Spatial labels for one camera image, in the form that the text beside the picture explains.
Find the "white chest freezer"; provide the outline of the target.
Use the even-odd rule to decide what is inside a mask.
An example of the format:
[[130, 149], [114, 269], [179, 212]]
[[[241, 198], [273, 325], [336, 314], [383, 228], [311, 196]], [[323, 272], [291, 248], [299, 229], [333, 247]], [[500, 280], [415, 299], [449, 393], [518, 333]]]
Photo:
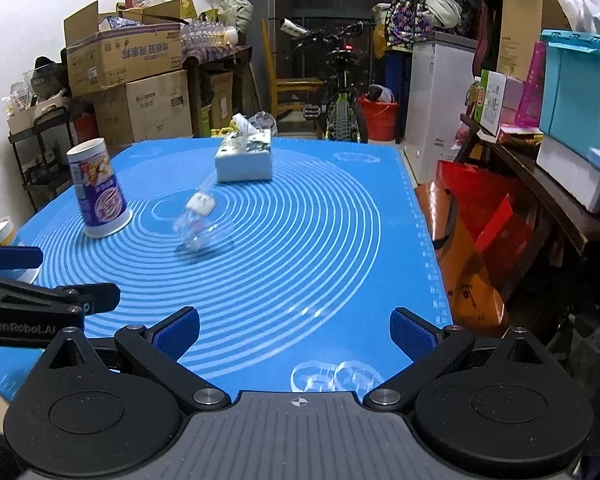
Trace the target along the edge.
[[417, 183], [434, 180], [438, 162], [455, 158], [476, 47], [475, 40], [445, 32], [413, 46], [402, 146]]

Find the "tall cardboard box right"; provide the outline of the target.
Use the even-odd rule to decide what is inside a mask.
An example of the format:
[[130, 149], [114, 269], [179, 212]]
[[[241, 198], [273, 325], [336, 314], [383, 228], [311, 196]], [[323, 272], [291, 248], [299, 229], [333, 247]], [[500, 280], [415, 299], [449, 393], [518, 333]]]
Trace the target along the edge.
[[534, 45], [544, 29], [570, 29], [557, 0], [503, 0], [496, 70], [501, 74], [525, 80]]

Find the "teal plastic storage bin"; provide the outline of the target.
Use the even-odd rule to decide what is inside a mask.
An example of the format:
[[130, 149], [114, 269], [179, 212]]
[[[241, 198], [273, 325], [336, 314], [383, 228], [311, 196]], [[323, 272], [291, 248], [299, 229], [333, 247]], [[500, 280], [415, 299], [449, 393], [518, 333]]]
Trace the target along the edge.
[[600, 35], [545, 29], [540, 129], [582, 157], [600, 150]]

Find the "floral fabric bag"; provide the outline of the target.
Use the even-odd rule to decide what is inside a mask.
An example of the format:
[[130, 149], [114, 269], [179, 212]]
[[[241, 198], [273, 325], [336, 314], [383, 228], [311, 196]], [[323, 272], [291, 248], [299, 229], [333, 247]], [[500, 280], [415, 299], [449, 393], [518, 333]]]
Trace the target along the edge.
[[462, 8], [456, 0], [391, 0], [385, 18], [389, 47], [427, 41], [437, 29], [460, 24]]

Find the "dark wooden side table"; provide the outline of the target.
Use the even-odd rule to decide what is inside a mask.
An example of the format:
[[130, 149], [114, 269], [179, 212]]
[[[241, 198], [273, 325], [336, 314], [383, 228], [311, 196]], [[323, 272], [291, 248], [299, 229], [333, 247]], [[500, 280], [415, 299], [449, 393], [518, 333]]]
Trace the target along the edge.
[[468, 127], [469, 134], [456, 161], [521, 180], [550, 217], [552, 233], [567, 242], [586, 263], [600, 265], [600, 217], [587, 212], [531, 157], [506, 145], [489, 143], [478, 122], [467, 114], [461, 114], [460, 121]]

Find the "lower cardboard box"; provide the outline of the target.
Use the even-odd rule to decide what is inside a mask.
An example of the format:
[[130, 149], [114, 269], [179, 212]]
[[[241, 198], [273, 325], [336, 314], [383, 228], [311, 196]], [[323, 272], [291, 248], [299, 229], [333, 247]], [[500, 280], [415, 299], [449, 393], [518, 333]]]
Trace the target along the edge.
[[108, 146], [193, 135], [185, 70], [93, 94], [99, 134]]

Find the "black bicycle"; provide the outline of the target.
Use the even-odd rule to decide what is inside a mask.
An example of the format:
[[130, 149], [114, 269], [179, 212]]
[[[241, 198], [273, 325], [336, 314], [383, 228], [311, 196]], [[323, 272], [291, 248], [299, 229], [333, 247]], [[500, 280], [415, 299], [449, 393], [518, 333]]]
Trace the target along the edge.
[[291, 38], [294, 50], [317, 55], [316, 76], [321, 83], [303, 117], [317, 123], [325, 140], [367, 143], [367, 122], [360, 104], [363, 60], [351, 41], [367, 32], [370, 24], [356, 21], [308, 29], [283, 18], [278, 27]]

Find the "clear plastic cup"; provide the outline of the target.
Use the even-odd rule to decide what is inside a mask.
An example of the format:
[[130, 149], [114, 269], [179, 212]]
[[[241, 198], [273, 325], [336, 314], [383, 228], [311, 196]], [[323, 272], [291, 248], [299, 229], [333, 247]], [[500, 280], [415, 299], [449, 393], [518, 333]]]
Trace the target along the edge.
[[218, 201], [210, 192], [197, 191], [186, 202], [184, 210], [173, 222], [173, 231], [181, 244], [191, 252], [220, 249], [232, 240], [230, 220], [213, 219]]

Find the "red bucket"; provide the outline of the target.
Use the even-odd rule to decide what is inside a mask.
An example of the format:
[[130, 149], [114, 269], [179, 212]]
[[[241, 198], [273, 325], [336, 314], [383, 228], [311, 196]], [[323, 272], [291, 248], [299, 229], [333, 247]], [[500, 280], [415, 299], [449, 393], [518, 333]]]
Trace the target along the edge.
[[393, 141], [396, 138], [397, 102], [370, 101], [360, 96], [358, 105], [362, 108], [370, 140]]

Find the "pack of water bottles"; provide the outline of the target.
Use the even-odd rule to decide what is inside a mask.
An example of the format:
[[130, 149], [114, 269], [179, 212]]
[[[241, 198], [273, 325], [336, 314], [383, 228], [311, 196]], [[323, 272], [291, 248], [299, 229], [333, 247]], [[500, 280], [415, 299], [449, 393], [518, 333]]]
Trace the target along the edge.
[[234, 26], [218, 22], [193, 21], [181, 29], [183, 51], [234, 47], [238, 40], [238, 30]]

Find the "blue purple paper cup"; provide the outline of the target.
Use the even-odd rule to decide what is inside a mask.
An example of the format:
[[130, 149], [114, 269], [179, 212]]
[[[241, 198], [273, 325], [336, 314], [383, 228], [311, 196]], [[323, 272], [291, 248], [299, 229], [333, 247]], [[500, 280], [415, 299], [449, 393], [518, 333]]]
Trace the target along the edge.
[[105, 140], [82, 142], [70, 148], [67, 158], [85, 235], [103, 238], [123, 229], [132, 219], [132, 210], [122, 193]]

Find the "blue silicone baking mat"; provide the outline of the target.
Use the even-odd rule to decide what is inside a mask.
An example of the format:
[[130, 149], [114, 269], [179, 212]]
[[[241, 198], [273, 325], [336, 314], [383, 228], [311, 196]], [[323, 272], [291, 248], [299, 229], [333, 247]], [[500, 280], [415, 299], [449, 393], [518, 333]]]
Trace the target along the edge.
[[[194, 307], [200, 335], [181, 361], [229, 394], [364, 394], [408, 365], [389, 335], [404, 307], [452, 320], [424, 216], [396, 148], [277, 139], [273, 179], [221, 184], [214, 139], [146, 141], [114, 158], [131, 222], [100, 240], [62, 193], [19, 231], [42, 249], [38, 284], [113, 282], [112, 312], [85, 333], [109, 337]], [[191, 252], [173, 222], [197, 191], [218, 201], [232, 240]]]

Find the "white tissue box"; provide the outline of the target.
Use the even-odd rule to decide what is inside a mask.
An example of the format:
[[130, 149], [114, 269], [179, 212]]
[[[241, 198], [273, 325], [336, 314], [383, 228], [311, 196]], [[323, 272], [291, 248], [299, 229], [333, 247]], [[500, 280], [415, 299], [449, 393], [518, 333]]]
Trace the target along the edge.
[[259, 112], [245, 117], [235, 114], [234, 127], [224, 136], [215, 153], [216, 178], [220, 183], [269, 181], [273, 179], [272, 137], [275, 119]]

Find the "wooden chair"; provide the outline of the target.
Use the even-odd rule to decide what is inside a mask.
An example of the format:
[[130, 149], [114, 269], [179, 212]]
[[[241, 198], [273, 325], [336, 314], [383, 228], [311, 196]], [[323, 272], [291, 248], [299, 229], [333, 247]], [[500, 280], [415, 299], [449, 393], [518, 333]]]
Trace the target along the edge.
[[268, 72], [271, 115], [279, 118], [291, 112], [301, 112], [317, 94], [322, 82], [318, 78], [280, 78], [277, 75], [275, 55], [268, 36], [268, 21], [260, 19], [263, 51]]

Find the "green white product box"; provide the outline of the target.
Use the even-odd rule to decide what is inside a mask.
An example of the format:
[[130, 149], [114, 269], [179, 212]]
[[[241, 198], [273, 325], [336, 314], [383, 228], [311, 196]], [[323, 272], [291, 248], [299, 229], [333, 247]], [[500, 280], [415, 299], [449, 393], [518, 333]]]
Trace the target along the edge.
[[483, 70], [474, 119], [487, 132], [497, 134], [501, 125], [513, 125], [524, 83], [511, 76]]

